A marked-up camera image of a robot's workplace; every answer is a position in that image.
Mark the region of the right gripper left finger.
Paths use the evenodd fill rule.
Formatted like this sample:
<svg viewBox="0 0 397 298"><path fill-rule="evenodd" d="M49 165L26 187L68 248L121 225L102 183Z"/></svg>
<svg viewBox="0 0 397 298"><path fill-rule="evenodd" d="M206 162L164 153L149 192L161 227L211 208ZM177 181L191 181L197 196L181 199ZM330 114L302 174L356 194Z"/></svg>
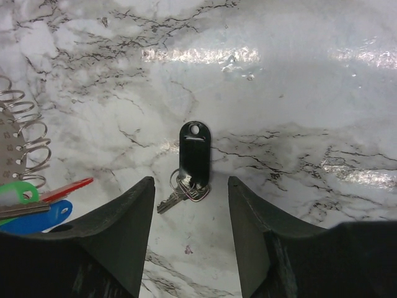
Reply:
<svg viewBox="0 0 397 298"><path fill-rule="evenodd" d="M2 297L138 297L154 179L47 233L1 234Z"/></svg>

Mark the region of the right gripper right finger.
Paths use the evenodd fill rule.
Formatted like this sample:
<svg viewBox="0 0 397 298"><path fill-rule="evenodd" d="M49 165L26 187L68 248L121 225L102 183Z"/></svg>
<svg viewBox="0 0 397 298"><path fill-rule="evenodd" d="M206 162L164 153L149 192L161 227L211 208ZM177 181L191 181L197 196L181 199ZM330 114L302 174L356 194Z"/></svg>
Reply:
<svg viewBox="0 0 397 298"><path fill-rule="evenodd" d="M243 297L395 297L396 222L300 220L228 180Z"/></svg>

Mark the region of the blue key tag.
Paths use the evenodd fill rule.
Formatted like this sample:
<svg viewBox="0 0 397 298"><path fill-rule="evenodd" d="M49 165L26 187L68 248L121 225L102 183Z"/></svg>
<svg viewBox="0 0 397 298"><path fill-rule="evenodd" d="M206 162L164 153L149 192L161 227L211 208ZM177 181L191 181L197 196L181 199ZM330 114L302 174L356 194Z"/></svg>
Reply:
<svg viewBox="0 0 397 298"><path fill-rule="evenodd" d="M42 232L62 224L72 211L72 203L64 199L52 204L48 212L26 215L1 225L1 231L16 235Z"/></svg>

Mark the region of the red key tag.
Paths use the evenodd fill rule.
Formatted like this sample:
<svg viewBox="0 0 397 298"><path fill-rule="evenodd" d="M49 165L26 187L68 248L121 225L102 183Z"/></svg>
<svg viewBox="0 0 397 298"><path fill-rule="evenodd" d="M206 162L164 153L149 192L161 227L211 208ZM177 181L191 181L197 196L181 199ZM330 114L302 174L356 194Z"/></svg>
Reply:
<svg viewBox="0 0 397 298"><path fill-rule="evenodd" d="M81 189L84 186L92 183L94 178L85 178L65 186L59 187L58 189L54 189L52 191L44 192L40 195L40 200L49 204L52 204L56 201L66 198L72 192Z"/></svg>

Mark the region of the green key tag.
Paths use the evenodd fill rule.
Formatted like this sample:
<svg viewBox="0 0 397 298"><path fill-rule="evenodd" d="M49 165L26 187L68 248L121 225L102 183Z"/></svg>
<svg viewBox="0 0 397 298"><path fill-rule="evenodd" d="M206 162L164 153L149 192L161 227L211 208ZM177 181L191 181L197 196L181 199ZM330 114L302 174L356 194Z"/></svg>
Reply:
<svg viewBox="0 0 397 298"><path fill-rule="evenodd" d="M39 201L39 193L33 184L15 181L1 186L1 206L29 204Z"/></svg>

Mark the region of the black key tag with key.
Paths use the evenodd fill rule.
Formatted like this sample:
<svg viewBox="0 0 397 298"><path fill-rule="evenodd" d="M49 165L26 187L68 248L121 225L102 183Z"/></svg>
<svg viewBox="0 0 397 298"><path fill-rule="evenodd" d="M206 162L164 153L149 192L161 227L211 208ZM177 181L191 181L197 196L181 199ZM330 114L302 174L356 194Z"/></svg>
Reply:
<svg viewBox="0 0 397 298"><path fill-rule="evenodd" d="M172 193L156 207L163 214L182 201L200 202L209 195L211 173L210 129L202 122L185 123L179 132L179 167L169 178Z"/></svg>

